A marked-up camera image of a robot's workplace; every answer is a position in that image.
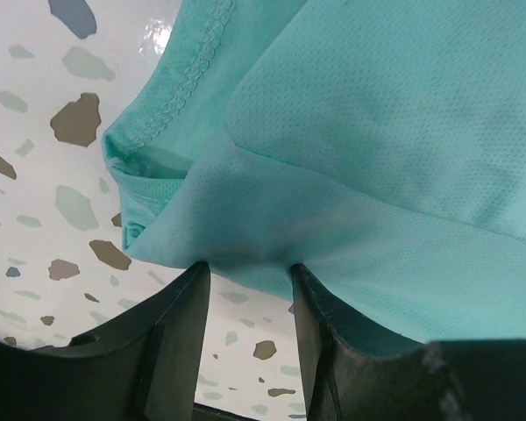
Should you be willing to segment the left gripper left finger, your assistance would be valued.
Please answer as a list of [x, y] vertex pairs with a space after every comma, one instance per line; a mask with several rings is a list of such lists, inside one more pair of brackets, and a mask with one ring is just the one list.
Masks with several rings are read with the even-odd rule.
[[159, 293], [64, 347], [39, 350], [39, 420], [189, 420], [208, 315], [196, 263]]

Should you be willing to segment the teal t-shirt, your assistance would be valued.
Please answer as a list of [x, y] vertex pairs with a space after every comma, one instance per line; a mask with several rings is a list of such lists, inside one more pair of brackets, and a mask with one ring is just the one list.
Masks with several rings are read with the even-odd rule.
[[132, 258], [526, 338], [526, 1], [185, 1], [103, 156]]

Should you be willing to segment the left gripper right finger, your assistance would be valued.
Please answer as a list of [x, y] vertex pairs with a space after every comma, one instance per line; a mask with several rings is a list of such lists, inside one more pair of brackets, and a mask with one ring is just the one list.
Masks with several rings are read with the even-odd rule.
[[309, 420], [462, 420], [438, 343], [406, 338], [354, 310], [302, 264], [290, 269]]

